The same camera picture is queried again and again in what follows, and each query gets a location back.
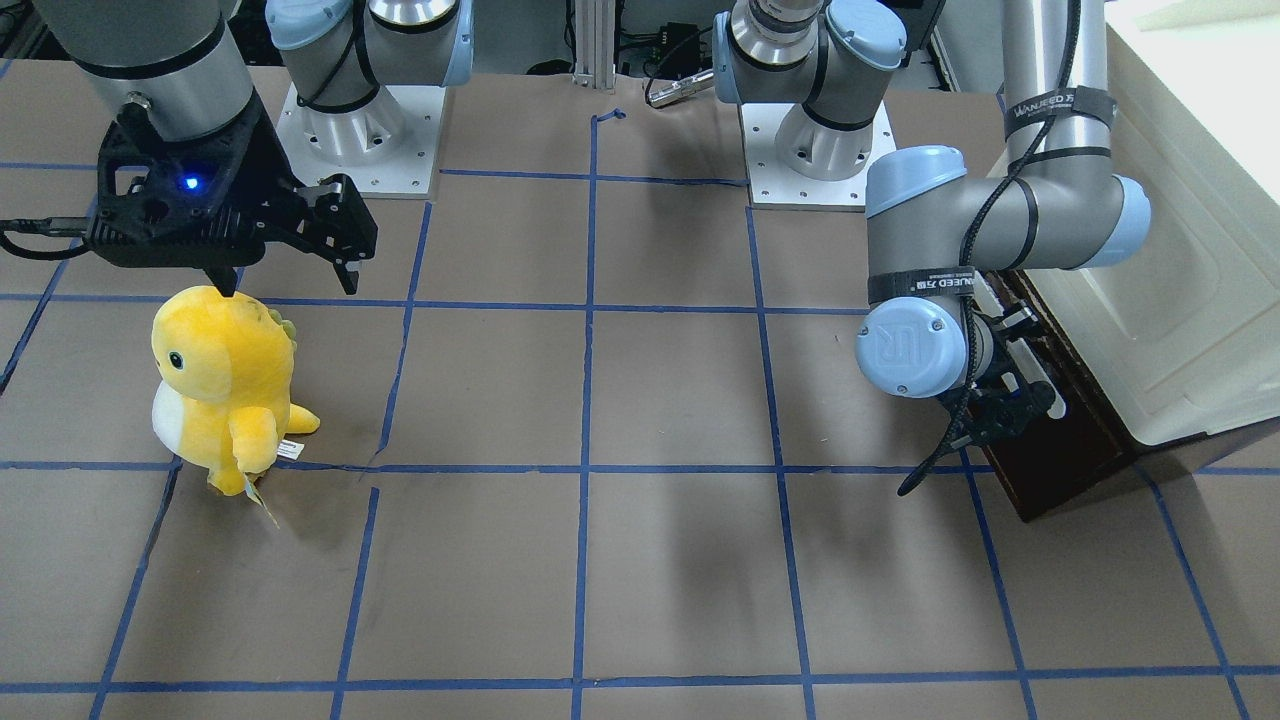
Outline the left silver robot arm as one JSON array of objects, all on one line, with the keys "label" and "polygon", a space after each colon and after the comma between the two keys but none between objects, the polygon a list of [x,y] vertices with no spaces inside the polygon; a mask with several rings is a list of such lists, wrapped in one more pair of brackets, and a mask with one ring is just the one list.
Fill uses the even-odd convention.
[{"label": "left silver robot arm", "polygon": [[1006,320],[980,313],[983,272],[1111,266],[1144,242],[1151,205],[1114,172],[1101,1],[1006,1],[1005,172],[970,174],[945,145],[867,159],[890,78],[911,51],[882,1],[737,1],[713,22],[722,102],[792,106],[785,160],[812,178],[867,173],[868,301],[855,354],[890,395],[937,398],[948,454],[1016,436],[1044,382],[995,391],[1016,368]]}]

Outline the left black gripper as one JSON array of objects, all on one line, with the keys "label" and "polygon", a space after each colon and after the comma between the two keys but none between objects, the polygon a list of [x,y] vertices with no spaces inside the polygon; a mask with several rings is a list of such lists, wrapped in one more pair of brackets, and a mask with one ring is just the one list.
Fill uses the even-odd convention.
[{"label": "left black gripper", "polygon": [[1011,350],[1018,341],[1044,333],[1039,316],[1028,305],[1012,305],[988,327],[993,354],[975,383],[965,420],[965,443],[980,447],[1019,437],[1051,409],[1051,383],[1028,379]]}]

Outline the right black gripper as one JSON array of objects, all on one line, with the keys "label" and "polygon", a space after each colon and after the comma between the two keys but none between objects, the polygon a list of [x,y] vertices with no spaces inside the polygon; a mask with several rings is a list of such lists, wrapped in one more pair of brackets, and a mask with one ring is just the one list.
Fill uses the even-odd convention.
[{"label": "right black gripper", "polygon": [[376,254],[378,224],[355,181],[334,174],[315,186],[294,176],[259,95],[205,137],[204,274],[224,299],[238,291],[242,266],[285,243],[325,259],[348,296],[358,292],[361,263]]}]

